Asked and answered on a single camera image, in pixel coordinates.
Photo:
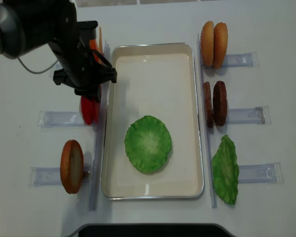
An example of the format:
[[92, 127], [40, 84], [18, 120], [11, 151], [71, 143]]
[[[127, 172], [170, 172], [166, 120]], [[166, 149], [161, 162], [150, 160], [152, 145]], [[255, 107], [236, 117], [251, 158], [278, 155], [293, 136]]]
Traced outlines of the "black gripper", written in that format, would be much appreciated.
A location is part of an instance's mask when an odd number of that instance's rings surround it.
[[[108, 81], [116, 83], [117, 72], [99, 51], [89, 47], [89, 41], [95, 39], [97, 27], [97, 21], [77, 22], [71, 29], [62, 29], [48, 45], [63, 67], [53, 74], [55, 84], [69, 86], [76, 95], [100, 103], [101, 85]], [[99, 57], [99, 63], [93, 52]]]

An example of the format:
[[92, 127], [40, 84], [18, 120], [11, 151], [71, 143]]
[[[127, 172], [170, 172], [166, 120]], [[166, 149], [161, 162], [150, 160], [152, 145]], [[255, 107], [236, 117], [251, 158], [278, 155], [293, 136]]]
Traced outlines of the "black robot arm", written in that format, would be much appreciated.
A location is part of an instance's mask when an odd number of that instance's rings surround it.
[[0, 54], [17, 59], [47, 44], [62, 65], [54, 72], [55, 84], [100, 102], [100, 85], [115, 83], [117, 72], [89, 45], [97, 26], [97, 21], [78, 22], [76, 7], [69, 0], [4, 0], [0, 3]]

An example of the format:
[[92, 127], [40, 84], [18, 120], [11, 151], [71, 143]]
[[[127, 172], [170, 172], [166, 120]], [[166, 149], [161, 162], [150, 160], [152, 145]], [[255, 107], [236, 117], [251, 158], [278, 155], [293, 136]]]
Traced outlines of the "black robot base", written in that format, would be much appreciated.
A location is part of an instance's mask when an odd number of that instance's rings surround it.
[[232, 237], [212, 224], [107, 224], [86, 225], [71, 237]]

